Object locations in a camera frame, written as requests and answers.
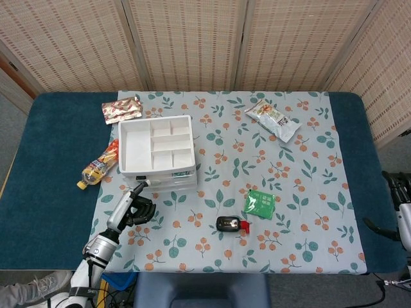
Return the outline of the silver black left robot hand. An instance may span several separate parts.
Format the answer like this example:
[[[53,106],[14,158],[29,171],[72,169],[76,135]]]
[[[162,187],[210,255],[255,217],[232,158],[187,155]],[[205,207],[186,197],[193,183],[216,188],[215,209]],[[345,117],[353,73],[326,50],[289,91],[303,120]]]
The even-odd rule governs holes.
[[[107,230],[110,233],[121,234],[126,226],[142,225],[154,217],[156,204],[140,195],[151,184],[150,180],[143,180],[120,199],[107,220]]]

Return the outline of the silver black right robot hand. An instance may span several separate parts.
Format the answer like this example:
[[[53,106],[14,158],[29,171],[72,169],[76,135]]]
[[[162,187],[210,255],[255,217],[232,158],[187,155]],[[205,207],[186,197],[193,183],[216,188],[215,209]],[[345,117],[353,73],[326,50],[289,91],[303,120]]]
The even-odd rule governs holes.
[[[374,233],[401,242],[403,248],[410,252],[410,173],[381,173],[390,189],[396,211],[397,230],[378,227],[369,218],[363,218],[363,222]]]

